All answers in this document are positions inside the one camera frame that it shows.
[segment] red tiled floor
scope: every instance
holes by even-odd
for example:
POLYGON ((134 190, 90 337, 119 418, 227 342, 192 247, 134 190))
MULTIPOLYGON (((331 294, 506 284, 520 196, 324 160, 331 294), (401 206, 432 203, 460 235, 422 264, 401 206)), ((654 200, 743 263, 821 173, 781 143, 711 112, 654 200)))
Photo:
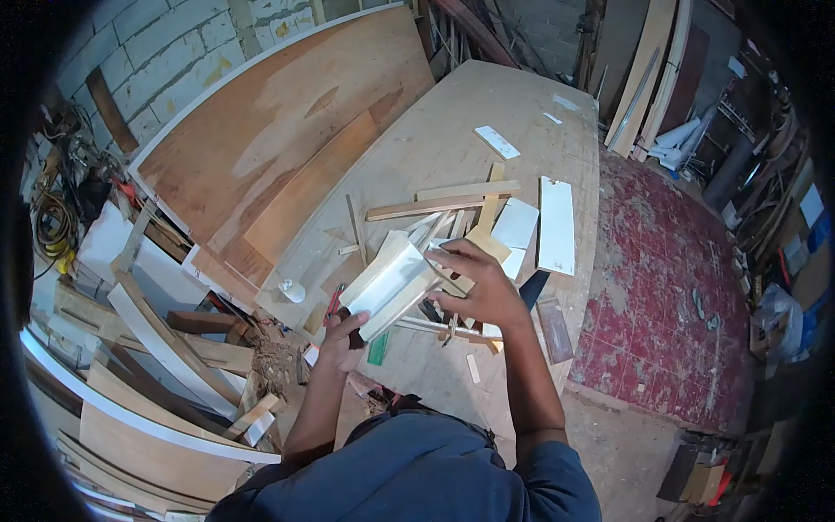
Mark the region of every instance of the red tiled floor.
POLYGON ((600 183, 595 271, 605 287, 590 296, 569 378, 706 428, 739 424, 752 360, 724 225, 660 175, 602 148, 600 183), (708 332, 717 313, 719 331, 708 332))

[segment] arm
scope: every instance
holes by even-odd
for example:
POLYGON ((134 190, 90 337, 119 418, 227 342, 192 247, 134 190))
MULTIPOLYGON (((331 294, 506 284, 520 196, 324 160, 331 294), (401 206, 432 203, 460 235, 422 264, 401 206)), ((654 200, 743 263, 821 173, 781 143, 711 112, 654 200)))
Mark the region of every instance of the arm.
POLYGON ((368 312, 348 316, 345 308, 331 317, 305 400, 284 443, 284 462, 304 467, 333 452, 342 389, 348 372, 357 366, 363 353, 349 350, 348 334, 367 321, 368 312))
POLYGON ((432 292, 430 297, 444 310, 502 329, 518 462, 525 465, 531 450, 539 443, 557 440, 567 444, 563 407, 539 346, 530 312, 519 292, 495 258, 470 241, 450 241, 442 248, 427 252, 426 257, 469 277, 476 284, 464 299, 440 291, 432 292))

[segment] hand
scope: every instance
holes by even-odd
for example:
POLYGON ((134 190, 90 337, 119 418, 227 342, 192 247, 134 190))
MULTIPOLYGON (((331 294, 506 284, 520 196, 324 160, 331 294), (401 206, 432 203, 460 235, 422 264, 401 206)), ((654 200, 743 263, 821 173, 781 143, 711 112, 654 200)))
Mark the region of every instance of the hand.
POLYGON ((447 241, 441 249, 427 251, 427 259, 451 268, 475 283, 465 298, 442 291, 429 292, 429 298, 437 301, 442 309, 500 328, 530 321, 528 308, 495 257, 466 239, 447 241))
POLYGON ((340 308, 337 313, 333 314, 327 323, 325 340, 319 347, 319 359, 316 364, 333 365, 341 372, 350 372, 357 367, 365 351, 361 349, 351 350, 352 340, 350 337, 353 332, 368 322, 368 317, 368 311, 363 310, 350 315, 345 307, 340 308))

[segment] green ruler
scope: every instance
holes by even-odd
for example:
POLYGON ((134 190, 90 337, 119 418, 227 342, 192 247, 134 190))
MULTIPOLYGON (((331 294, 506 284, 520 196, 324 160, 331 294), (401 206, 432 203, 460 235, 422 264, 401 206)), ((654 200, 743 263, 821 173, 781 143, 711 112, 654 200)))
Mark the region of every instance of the green ruler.
POLYGON ((386 343, 388 342, 388 332, 382 334, 372 341, 371 346, 368 347, 368 364, 374 366, 382 366, 382 358, 386 356, 386 343))

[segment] workbench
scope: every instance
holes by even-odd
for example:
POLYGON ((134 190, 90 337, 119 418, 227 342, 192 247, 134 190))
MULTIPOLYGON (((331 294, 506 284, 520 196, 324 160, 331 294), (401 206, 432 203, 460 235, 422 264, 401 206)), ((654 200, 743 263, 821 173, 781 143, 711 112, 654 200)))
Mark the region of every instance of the workbench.
MULTIPOLYGON (((356 242, 346 195, 361 220, 370 208, 413 200, 418 190, 484 182, 496 161, 505 163, 506 180, 520 183, 522 193, 517 197, 537 207, 540 176, 571 184, 575 275, 552 274, 540 299, 559 299, 571 344, 576 347, 597 236, 600 179, 595 102, 588 94, 553 80, 477 60, 462 64, 429 90, 349 169, 287 247, 256 302, 295 332, 320 343, 325 334, 321 318, 332 293, 340 283, 350 284, 363 268, 359 252, 338 253, 356 242), (504 161, 473 132, 483 125, 493 127, 521 155, 504 161), (303 302, 290 302, 277 290, 286 278, 305 287, 303 302)), ((405 228, 420 218, 363 221, 369 259, 390 230, 405 228)), ((448 233, 448 227, 441 232, 438 237, 448 233)), ((537 239, 535 231, 517 286, 535 271, 537 239)), ((423 318, 416 307, 407 315, 423 318)), ((398 393, 416 393, 423 403, 441 412, 515 439, 504 357, 460 338, 443 348, 442 344, 437 334, 393 327, 382 365, 368 364, 363 357, 358 370, 398 393), (473 384, 468 369, 470 353, 481 376, 478 384, 473 384)), ((569 360, 550 367, 560 391, 570 364, 569 360)))

